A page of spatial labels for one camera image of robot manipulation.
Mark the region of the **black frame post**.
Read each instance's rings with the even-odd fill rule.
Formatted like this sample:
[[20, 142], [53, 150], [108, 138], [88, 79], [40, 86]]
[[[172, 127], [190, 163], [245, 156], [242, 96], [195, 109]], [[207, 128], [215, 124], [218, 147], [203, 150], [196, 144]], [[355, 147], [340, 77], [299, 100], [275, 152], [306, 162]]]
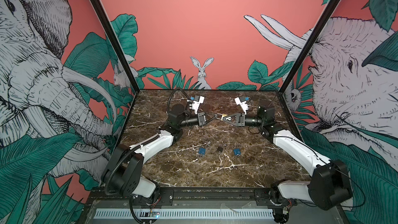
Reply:
[[304, 47], [302, 48], [301, 52], [299, 53], [295, 63], [293, 64], [287, 78], [285, 79], [284, 83], [279, 89], [279, 93], [284, 93], [288, 86], [289, 83], [293, 80], [293, 77], [295, 76], [296, 72], [298, 71], [299, 67], [303, 63], [304, 59], [307, 57], [309, 54], [310, 49], [314, 45], [316, 39], [318, 36], [321, 34], [323, 31], [326, 23], [330, 19], [331, 15], [335, 11], [336, 7], [338, 6], [339, 2], [341, 0], [329, 0], [328, 3], [326, 4], [326, 7], [324, 8], [319, 20], [317, 21], [312, 33], [310, 34], [308, 40], [306, 41]]
[[116, 36], [116, 33], [113, 29], [113, 26], [106, 14], [106, 11], [105, 11], [101, 1], [100, 0], [90, 0], [90, 3], [93, 6], [99, 21], [101, 22], [101, 25], [105, 31], [106, 36], [108, 37], [108, 40], [110, 41], [110, 44], [111, 44], [113, 50], [115, 51], [119, 61], [122, 64], [122, 67], [124, 68], [124, 71], [134, 89], [134, 92], [139, 93], [140, 88], [131, 72], [131, 67], [127, 63], [126, 57], [125, 57], [123, 49], [121, 47], [121, 44]]

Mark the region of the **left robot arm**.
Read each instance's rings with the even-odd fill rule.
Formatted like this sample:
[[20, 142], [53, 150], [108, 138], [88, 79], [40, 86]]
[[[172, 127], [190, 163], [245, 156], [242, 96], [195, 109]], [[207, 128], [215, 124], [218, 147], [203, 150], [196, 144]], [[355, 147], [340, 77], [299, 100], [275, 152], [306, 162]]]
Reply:
[[206, 118], [207, 115], [206, 112], [191, 114], [184, 105], [174, 105], [154, 136], [132, 146], [118, 145], [101, 176], [105, 194], [142, 197], [147, 205], [157, 203], [161, 198], [160, 187], [142, 176], [143, 165], [175, 144], [182, 137], [184, 127], [204, 126], [212, 121], [212, 118]]

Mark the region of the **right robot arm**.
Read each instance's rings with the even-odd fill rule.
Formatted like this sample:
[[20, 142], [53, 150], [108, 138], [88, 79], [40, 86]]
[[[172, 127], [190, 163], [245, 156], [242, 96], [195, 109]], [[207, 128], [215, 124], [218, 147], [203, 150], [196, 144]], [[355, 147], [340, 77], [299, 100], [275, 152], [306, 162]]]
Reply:
[[244, 113], [222, 115], [221, 120], [237, 127], [256, 127], [261, 136], [281, 148], [309, 174], [309, 181], [285, 180], [274, 188], [274, 201], [294, 199], [308, 201], [322, 210], [329, 210], [352, 198], [347, 166], [331, 160], [306, 145], [275, 119], [274, 107], [258, 107], [255, 116]]

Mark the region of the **brass padlock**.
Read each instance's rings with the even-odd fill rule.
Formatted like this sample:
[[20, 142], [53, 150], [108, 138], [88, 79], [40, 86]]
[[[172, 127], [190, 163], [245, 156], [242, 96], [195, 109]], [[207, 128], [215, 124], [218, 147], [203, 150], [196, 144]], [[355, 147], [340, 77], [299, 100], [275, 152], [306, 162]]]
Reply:
[[227, 117], [227, 114], [217, 114], [217, 119], [223, 120], [225, 117]]

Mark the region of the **right black frame post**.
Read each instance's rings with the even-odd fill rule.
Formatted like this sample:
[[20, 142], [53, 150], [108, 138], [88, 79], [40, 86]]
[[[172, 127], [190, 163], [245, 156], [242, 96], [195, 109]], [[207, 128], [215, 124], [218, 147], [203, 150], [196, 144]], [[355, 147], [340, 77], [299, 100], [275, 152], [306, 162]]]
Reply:
[[326, 4], [326, 7], [324, 8], [319, 20], [317, 21], [312, 33], [310, 34], [308, 40], [306, 41], [304, 47], [302, 48], [301, 52], [299, 53], [295, 63], [293, 64], [287, 78], [285, 79], [284, 83], [279, 89], [279, 93], [284, 93], [288, 86], [289, 83], [293, 80], [293, 77], [295, 76], [296, 72], [298, 71], [299, 67], [303, 63], [304, 59], [307, 57], [309, 54], [310, 49], [314, 45], [316, 39], [318, 36], [321, 34], [323, 31], [326, 23], [330, 19], [331, 15], [335, 11], [336, 7], [338, 6], [339, 2], [341, 0], [329, 0], [328, 3]]

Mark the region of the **black mounting rail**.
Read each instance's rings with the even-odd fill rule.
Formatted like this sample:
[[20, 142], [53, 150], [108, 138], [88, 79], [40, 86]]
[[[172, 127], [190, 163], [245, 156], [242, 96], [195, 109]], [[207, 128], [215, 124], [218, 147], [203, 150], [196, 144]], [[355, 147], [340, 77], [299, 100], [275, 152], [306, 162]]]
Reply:
[[278, 197], [271, 188], [160, 187], [154, 202], [142, 196], [131, 198], [134, 206], [171, 206], [178, 201], [254, 201], [257, 206], [281, 208], [295, 203]]

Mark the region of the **blue padlock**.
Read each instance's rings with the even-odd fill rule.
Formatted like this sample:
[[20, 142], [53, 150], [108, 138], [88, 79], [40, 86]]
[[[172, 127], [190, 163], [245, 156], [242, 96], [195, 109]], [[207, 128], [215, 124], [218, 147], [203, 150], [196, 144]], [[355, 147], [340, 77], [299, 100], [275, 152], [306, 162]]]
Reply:
[[205, 154], [206, 154], [206, 149], [205, 148], [199, 148], [199, 150], [198, 150], [198, 155], [199, 156], [205, 156]]
[[239, 148], [233, 149], [234, 156], [239, 157], [241, 156], [241, 150]]

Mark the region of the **left black frame post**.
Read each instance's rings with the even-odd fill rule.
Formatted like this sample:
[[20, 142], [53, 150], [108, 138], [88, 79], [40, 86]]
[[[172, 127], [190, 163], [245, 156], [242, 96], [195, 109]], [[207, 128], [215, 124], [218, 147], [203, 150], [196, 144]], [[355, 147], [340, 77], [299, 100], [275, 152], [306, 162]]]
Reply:
[[124, 71], [134, 89], [134, 92], [139, 93], [140, 88], [131, 72], [131, 67], [127, 63], [126, 57], [125, 57], [123, 49], [121, 47], [121, 44], [116, 36], [116, 33], [113, 29], [113, 26], [106, 14], [106, 11], [105, 11], [101, 1], [100, 0], [90, 0], [90, 3], [93, 6], [99, 21], [101, 22], [101, 25], [105, 31], [106, 36], [108, 37], [108, 40], [110, 41], [110, 44], [111, 44], [113, 50], [115, 51], [119, 61], [122, 64], [122, 67], [124, 68]]

